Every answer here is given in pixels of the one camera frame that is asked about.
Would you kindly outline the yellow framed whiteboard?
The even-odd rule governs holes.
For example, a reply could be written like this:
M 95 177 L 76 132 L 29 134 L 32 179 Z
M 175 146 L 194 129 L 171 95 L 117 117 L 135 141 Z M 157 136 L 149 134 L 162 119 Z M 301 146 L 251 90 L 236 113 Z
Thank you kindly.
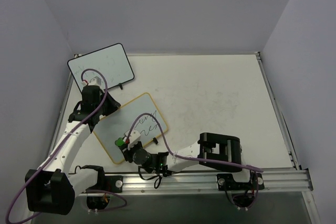
M 114 164 L 121 164 L 124 157 L 115 141 L 124 137 L 125 133 L 135 123 L 134 129 L 141 134 L 141 142 L 145 147 L 154 138 L 161 136 L 157 125 L 158 120 L 163 132 L 169 127 L 151 95 L 147 92 L 121 106 L 116 112 L 103 117 L 94 127 L 94 135 Z

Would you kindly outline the green whiteboard eraser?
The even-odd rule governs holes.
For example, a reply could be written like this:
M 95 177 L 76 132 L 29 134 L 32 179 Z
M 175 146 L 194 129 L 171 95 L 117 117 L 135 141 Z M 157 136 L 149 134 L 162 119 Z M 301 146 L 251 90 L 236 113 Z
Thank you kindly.
M 118 138 L 116 141 L 115 141 L 115 145 L 116 146 L 122 146 L 124 144 L 124 139 L 122 137 Z

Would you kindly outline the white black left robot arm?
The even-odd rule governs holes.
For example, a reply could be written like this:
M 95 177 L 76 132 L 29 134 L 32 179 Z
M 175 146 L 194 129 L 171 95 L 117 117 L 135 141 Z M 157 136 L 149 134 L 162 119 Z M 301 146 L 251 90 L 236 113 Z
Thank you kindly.
M 25 176 L 28 209 L 33 212 L 66 215 L 75 198 L 86 190 L 107 188 L 103 167 L 85 165 L 69 176 L 73 161 L 101 116 L 117 111 L 120 103 L 97 84 L 84 86 L 82 99 L 70 114 L 65 131 L 50 156 Z

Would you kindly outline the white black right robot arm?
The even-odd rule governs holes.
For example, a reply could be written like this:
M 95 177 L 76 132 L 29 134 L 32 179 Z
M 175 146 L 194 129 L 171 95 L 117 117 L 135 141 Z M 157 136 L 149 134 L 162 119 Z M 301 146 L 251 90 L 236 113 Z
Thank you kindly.
M 235 173 L 233 182 L 244 189 L 252 182 L 251 174 L 242 169 L 242 149 L 240 139 L 234 136 L 215 133 L 202 133 L 195 143 L 176 152 L 146 151 L 140 141 L 138 131 L 130 137 L 120 137 L 115 145 L 121 151 L 126 162 L 135 163 L 138 172 L 144 170 L 155 176 L 169 177 L 182 170 L 202 165 L 222 172 Z

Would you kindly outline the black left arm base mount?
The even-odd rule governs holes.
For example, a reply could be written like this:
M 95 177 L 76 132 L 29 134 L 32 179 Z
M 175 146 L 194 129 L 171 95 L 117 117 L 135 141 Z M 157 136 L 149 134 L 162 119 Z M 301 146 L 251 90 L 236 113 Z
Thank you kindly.
M 86 207 L 95 212 L 110 211 L 123 208 L 127 200 L 119 195 L 123 188 L 123 176 L 106 176 L 103 185 L 89 188 L 89 193 L 99 193 L 100 196 L 87 196 Z

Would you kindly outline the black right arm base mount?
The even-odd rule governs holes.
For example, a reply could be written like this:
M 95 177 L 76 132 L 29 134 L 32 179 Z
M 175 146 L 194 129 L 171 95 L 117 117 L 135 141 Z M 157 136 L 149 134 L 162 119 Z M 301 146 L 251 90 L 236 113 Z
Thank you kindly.
M 217 187 L 223 191 L 229 203 L 238 210 L 249 210 L 259 195 L 265 189 L 261 173 L 251 172 L 247 182 L 236 182 L 233 174 L 217 174 Z

